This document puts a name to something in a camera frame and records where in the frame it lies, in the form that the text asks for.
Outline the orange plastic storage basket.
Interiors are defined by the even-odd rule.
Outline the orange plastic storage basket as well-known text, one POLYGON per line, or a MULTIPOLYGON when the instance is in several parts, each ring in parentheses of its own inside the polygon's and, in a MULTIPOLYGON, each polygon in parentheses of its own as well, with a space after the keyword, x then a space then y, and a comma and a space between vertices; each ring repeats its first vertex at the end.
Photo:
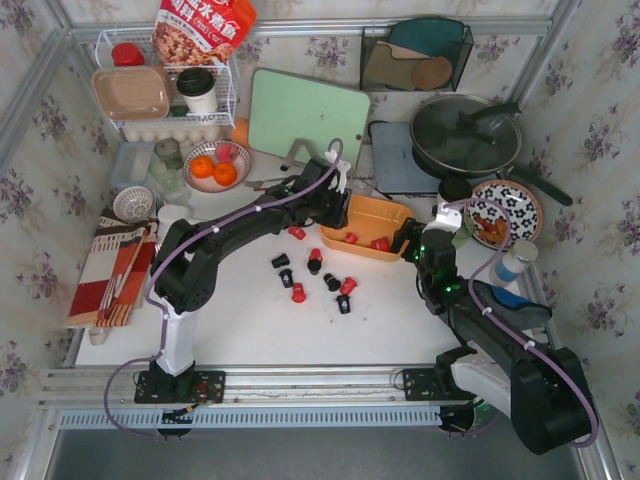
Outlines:
POLYGON ((394 232, 405 219, 414 216, 409 207, 389 200, 353 195, 347 215, 348 224, 342 229, 319 227, 320 238, 326 247, 385 262, 394 262, 400 258, 400 254, 372 249, 370 244, 374 239, 387 237, 391 245, 394 232), (355 244, 344 241, 349 232, 358 237, 355 244))

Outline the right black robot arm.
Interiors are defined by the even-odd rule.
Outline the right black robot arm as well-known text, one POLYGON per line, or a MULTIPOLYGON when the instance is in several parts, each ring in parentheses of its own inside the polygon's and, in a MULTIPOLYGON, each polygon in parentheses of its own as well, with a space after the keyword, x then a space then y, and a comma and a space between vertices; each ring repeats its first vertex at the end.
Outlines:
POLYGON ((552 349, 521 331, 517 315, 551 316, 536 303, 509 304, 496 287, 459 275, 453 235, 407 218, 395 232, 391 250, 413 264, 417 288, 431 314, 463 343, 474 342, 509 378, 508 417, 533 453, 568 443, 592 445, 599 420, 580 361, 570 349, 552 349))

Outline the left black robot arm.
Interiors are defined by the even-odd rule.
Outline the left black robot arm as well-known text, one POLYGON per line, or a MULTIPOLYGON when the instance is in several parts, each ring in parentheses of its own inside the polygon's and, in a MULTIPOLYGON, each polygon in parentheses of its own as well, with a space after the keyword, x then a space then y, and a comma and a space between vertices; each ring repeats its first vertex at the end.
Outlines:
POLYGON ((221 262, 268 234, 313 222, 330 228, 347 224, 350 164, 310 160, 299 175, 285 178, 249 205, 218 219, 179 219, 166 232, 151 266, 146 301, 161 312, 158 353, 140 373, 138 404, 201 401, 193 344, 197 313, 214 294, 221 262))

